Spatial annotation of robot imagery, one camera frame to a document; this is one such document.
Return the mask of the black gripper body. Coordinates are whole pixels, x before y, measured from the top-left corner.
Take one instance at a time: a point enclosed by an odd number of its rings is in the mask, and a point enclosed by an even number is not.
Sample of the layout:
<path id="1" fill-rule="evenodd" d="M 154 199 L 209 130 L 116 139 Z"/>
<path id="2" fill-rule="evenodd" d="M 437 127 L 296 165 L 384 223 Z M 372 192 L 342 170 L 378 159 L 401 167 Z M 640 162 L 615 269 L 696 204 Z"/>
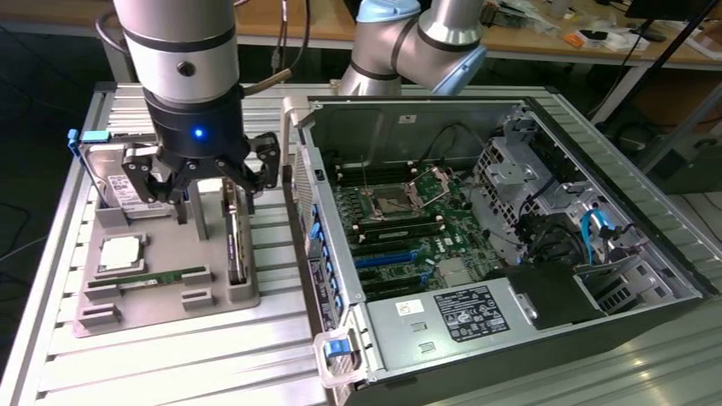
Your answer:
<path id="1" fill-rule="evenodd" d="M 142 92 L 158 142 L 158 160 L 180 164 L 182 160 L 225 158 L 244 162 L 250 147 L 244 137 L 241 91 L 233 86 L 216 99 L 200 103 L 170 102 Z"/>

